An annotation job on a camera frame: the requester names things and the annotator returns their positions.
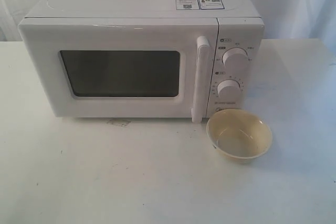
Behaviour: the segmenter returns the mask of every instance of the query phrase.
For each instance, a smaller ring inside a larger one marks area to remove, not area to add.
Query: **power level knob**
[[[220,99],[224,101],[236,101],[241,95],[239,83],[234,80],[222,81],[217,91]]]
[[[224,67],[231,72],[241,72],[248,66],[247,53],[242,48],[232,48],[223,54]]]

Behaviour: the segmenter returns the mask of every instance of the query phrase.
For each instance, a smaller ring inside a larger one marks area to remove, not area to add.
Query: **microwave window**
[[[175,97],[179,93],[177,51],[60,52],[78,97]]]

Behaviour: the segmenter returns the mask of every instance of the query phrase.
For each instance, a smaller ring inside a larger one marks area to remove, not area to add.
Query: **small paper label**
[[[222,0],[198,0],[201,10],[224,9]]]
[[[197,0],[176,0],[177,10],[199,10]]]

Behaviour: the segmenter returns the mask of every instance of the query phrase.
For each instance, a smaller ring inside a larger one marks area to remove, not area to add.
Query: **microwave oven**
[[[19,24],[55,116],[240,108],[264,23],[250,0],[41,0]]]

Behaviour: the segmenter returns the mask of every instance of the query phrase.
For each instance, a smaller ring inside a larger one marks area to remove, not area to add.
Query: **beige bowl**
[[[215,113],[208,121],[206,132],[217,150],[238,163],[249,163],[262,156],[272,144],[269,127],[244,110]]]

